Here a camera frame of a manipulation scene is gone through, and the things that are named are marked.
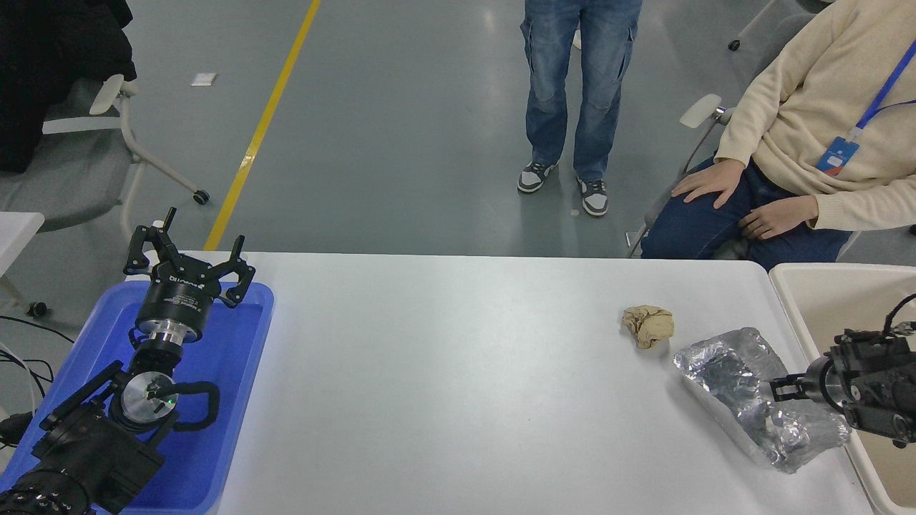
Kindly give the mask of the seated person's right hand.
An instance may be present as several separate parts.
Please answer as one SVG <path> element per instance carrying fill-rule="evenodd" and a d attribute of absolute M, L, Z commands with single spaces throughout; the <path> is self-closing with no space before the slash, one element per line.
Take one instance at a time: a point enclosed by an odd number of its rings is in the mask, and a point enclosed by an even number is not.
<path fill-rule="evenodd" d="M 713 209 L 723 207 L 739 186 L 746 169 L 739 160 L 714 160 L 712 166 L 687 174 L 671 190 L 671 198 L 683 197 L 684 203 L 696 201 L 700 196 L 715 195 Z"/>

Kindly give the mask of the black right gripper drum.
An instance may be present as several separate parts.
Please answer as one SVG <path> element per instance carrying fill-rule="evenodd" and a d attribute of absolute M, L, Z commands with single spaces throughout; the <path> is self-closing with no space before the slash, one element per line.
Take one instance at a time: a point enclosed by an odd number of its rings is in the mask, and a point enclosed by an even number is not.
<path fill-rule="evenodd" d="M 828 389 L 831 372 L 833 372 L 833 360 L 830 356 L 820 356 L 806 368 L 801 386 L 809 400 L 830 408 L 833 407 L 833 398 Z"/>

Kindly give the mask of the seated person's left hand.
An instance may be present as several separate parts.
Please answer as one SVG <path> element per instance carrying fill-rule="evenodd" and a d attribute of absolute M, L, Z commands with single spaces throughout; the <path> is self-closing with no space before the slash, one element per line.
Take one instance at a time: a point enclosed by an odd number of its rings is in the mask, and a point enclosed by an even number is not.
<path fill-rule="evenodd" d="M 753 209 L 739 221 L 739 227 L 745 238 L 772 239 L 818 216 L 815 196 L 789 197 Z"/>

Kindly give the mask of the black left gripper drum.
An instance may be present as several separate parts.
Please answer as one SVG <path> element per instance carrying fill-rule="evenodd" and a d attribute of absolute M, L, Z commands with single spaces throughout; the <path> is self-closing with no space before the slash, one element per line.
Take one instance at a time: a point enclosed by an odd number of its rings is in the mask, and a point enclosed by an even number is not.
<path fill-rule="evenodd" d="M 151 283 L 135 326 L 146 335 L 159 333 L 168 325 L 181 325 L 186 337 L 202 337 L 210 308 L 218 296 L 218 281 L 205 281 L 190 266 L 190 277 L 180 277 L 175 266 L 160 263 L 152 268 Z"/>

